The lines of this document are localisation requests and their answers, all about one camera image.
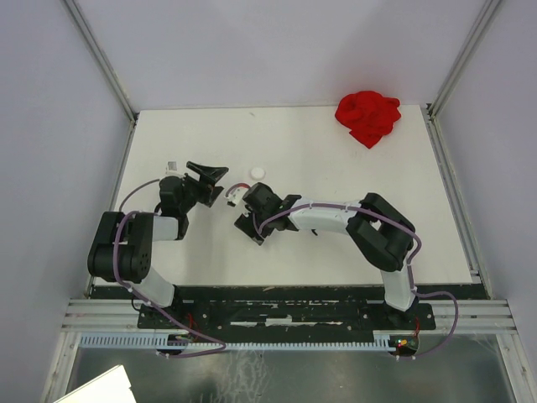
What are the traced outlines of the white round earbud case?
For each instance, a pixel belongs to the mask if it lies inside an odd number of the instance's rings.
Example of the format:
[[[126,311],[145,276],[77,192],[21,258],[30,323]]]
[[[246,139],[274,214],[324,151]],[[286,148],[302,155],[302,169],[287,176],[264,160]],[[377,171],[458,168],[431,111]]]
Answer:
[[[261,167],[253,167],[249,174],[255,181],[261,181],[266,176],[266,171]]]

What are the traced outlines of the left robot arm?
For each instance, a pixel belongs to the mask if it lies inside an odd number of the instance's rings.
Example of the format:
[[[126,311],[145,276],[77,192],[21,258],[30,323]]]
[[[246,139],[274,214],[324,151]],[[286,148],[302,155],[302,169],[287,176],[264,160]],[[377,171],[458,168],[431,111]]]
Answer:
[[[155,211],[126,213],[121,203],[117,211],[104,212],[87,257],[91,276],[117,283],[144,303],[157,306],[156,316],[166,327],[178,327],[185,320],[185,306],[174,300],[175,285],[154,268],[153,246],[182,240],[189,227],[189,211],[198,204],[212,207],[223,191],[217,182],[229,171],[191,161],[186,168],[198,176],[169,169],[163,178],[135,189],[159,185]]]

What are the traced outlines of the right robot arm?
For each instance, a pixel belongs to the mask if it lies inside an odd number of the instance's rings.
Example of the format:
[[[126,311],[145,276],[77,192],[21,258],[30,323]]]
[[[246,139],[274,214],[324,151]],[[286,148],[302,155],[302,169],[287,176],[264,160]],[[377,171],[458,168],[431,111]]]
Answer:
[[[234,225],[258,245],[275,231],[349,236],[366,261],[381,272],[388,324],[404,328],[415,319],[417,295],[411,261],[422,243],[414,225],[379,194],[339,203],[301,195],[281,198],[259,182],[232,186],[226,199],[231,207],[244,205],[246,212]]]

